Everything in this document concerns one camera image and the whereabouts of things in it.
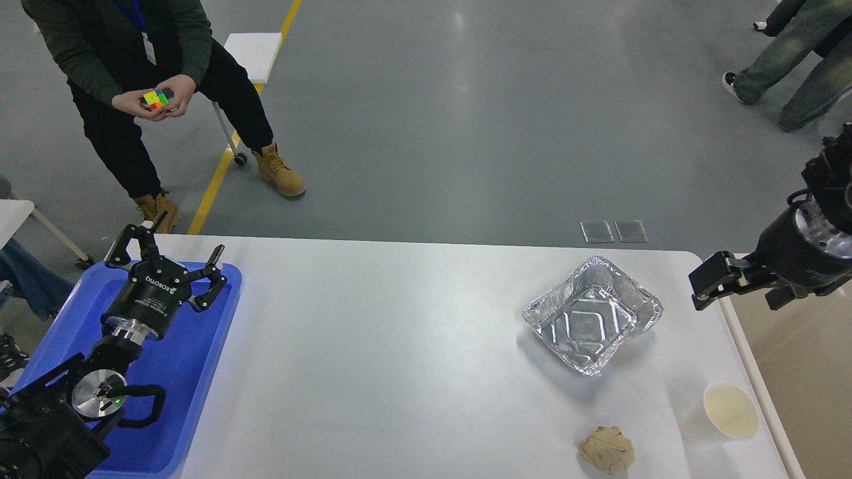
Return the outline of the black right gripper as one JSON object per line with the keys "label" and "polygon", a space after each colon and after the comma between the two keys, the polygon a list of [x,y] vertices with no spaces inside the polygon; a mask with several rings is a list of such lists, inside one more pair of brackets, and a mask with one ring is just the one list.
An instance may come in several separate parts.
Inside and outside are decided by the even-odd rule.
{"label": "black right gripper", "polygon": [[766,270],[775,276],[765,294],[772,311],[810,294],[827,296],[850,280],[850,234],[819,204],[792,204],[760,235],[751,257],[718,251],[688,275],[694,309],[763,289]]}

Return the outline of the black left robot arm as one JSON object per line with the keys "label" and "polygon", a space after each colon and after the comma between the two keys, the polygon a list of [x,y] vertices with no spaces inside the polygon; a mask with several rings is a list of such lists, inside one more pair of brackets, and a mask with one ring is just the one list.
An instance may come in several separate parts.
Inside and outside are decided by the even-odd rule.
{"label": "black left robot arm", "polygon": [[3,478],[83,478],[109,458],[105,440],[116,428],[146,428],[160,418],[166,389],[132,385],[128,370],[146,340],[165,337],[180,307],[208,310],[228,282],[221,243],[194,271],[161,254],[155,234],[165,218],[125,226],[105,257],[105,267],[128,278],[101,313],[103,336],[91,352],[3,400]]}

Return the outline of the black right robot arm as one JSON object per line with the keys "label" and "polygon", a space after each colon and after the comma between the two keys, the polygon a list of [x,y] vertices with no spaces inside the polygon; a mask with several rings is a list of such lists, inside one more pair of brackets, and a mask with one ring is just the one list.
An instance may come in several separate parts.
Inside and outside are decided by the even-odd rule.
{"label": "black right robot arm", "polygon": [[759,236],[755,251],[737,258],[719,251],[690,273],[692,303],[701,311],[719,298],[764,290],[773,311],[810,295],[824,297],[850,280],[851,125],[823,139],[807,161],[805,188]]}

